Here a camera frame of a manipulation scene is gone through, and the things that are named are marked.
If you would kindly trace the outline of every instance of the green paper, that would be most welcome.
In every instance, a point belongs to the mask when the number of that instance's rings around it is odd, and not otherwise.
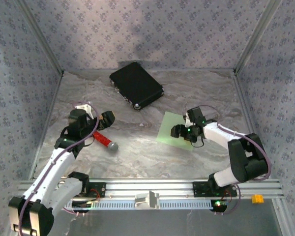
[[[185,124],[182,115],[178,115],[171,112],[165,112],[161,127],[159,128],[156,140],[158,142],[168,144],[177,148],[182,148],[188,151],[192,151],[193,147],[190,142],[183,139],[183,137],[173,138],[171,137],[171,129],[177,124]]]

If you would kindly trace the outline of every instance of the gray marble floor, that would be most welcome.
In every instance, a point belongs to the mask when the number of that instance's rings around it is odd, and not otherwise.
[[[207,177],[229,165],[228,153],[218,144],[205,140],[203,148],[187,151],[157,142],[156,136],[165,111],[184,114],[197,105],[219,109],[226,127],[247,133],[231,71],[149,71],[164,86],[163,97],[137,112],[111,86],[112,71],[65,72],[52,118],[37,162],[39,175],[53,151],[56,139],[67,125],[67,117],[76,101],[91,101],[100,113],[111,110],[115,123],[101,131],[119,144],[117,153],[109,153],[100,143],[84,148],[67,170],[90,177]],[[211,108],[203,108],[207,118],[217,119]]]

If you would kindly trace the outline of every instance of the black box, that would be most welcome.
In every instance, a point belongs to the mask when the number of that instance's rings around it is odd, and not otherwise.
[[[117,91],[135,110],[140,110],[164,94],[161,86],[137,62],[114,72],[109,77]]]

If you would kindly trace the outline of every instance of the red handle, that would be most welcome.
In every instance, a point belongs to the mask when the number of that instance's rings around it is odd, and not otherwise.
[[[103,144],[106,147],[108,147],[108,145],[112,142],[110,139],[106,138],[104,135],[102,135],[98,131],[95,131],[93,136],[97,141],[99,141],[101,144]]]

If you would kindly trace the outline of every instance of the patterned wall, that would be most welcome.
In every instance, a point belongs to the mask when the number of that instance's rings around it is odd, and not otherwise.
[[[283,0],[239,77],[295,223],[295,0]]]
[[[65,70],[234,68],[267,0],[27,0]]]
[[[0,1],[0,236],[14,181],[29,176],[58,79],[13,1]]]

